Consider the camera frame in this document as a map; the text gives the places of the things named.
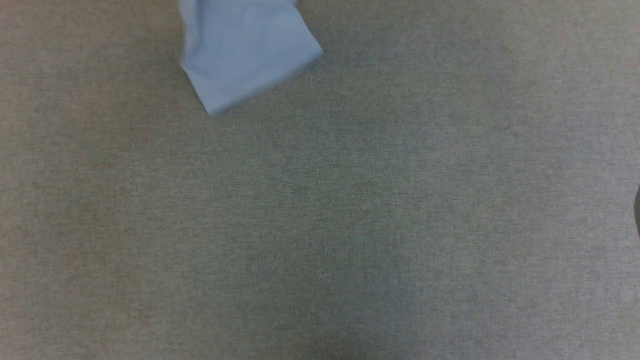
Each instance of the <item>gray carpet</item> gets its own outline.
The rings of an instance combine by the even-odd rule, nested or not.
[[[300,10],[209,117],[175,0],[0,0],[0,358],[640,358],[640,3]]]

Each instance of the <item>blue paper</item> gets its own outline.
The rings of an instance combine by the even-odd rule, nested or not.
[[[181,65],[214,114],[322,55],[295,0],[180,0]]]

